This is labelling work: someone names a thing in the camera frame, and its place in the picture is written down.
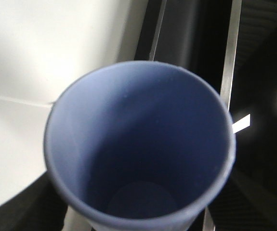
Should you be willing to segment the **light blue ribbed cup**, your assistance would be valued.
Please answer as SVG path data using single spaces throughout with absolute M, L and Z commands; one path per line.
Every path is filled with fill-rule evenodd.
M 45 165 L 62 199 L 97 231 L 185 231 L 228 180 L 232 125 L 196 74 L 116 63 L 82 76 L 54 103 Z

